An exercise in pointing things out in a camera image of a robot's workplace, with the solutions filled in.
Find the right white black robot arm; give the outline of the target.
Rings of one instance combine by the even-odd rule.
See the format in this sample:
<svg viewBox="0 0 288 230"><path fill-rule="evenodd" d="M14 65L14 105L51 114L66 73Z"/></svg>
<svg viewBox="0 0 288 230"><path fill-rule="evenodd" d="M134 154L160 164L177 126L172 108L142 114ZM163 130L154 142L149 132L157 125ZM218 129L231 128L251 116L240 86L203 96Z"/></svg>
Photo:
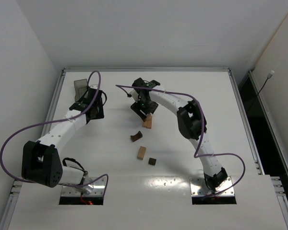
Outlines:
<svg viewBox="0 0 288 230"><path fill-rule="evenodd" d="M131 109L146 122L159 105L170 110L177 117L178 129L196 150L196 156L203 165L204 179L208 189L215 191L228 177L225 168L219 163L205 134L206 119L195 100L186 101L173 94L165 93L159 82L145 82L142 78L132 84L131 97L135 102Z"/></svg>

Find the small dark wood cube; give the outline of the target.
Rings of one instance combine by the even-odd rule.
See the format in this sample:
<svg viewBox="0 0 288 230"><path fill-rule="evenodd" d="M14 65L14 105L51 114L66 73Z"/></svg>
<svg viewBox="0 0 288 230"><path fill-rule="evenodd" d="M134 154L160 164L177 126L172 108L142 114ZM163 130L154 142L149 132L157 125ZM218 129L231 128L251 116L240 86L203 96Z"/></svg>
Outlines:
<svg viewBox="0 0 288 230"><path fill-rule="evenodd" d="M156 165L156 159L155 158L149 158L148 164L155 166Z"/></svg>

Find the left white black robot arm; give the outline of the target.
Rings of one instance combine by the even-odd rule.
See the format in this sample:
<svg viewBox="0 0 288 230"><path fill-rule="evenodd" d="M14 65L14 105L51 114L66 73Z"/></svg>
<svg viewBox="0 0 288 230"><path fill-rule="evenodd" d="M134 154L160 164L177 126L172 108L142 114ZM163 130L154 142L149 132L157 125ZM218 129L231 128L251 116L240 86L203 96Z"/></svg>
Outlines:
<svg viewBox="0 0 288 230"><path fill-rule="evenodd" d="M87 88L47 134L37 141L28 141L23 148L22 177L31 182L53 188L58 184L78 186L83 183L83 167L67 166L60 153L74 134L91 120L104 118L102 90Z"/></svg>

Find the grey translucent plastic bin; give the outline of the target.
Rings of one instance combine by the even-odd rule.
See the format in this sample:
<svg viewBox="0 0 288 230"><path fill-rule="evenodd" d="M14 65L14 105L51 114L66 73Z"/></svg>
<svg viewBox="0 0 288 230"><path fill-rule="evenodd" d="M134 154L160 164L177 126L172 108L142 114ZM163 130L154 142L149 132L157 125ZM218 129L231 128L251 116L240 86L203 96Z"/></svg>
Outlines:
<svg viewBox="0 0 288 230"><path fill-rule="evenodd" d="M81 102L87 96L87 79L75 80L75 102Z"/></svg>

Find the dark wood arch block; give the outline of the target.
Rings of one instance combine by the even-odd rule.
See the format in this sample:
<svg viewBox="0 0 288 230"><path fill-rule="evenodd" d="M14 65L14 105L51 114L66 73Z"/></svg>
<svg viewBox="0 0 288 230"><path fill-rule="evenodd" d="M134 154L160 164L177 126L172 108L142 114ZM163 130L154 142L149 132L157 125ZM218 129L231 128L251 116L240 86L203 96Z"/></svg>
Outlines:
<svg viewBox="0 0 288 230"><path fill-rule="evenodd" d="M131 135L130 136L130 139L132 142L136 142L138 141L139 139L141 139L143 137L143 134L141 131L138 131L135 135Z"/></svg>

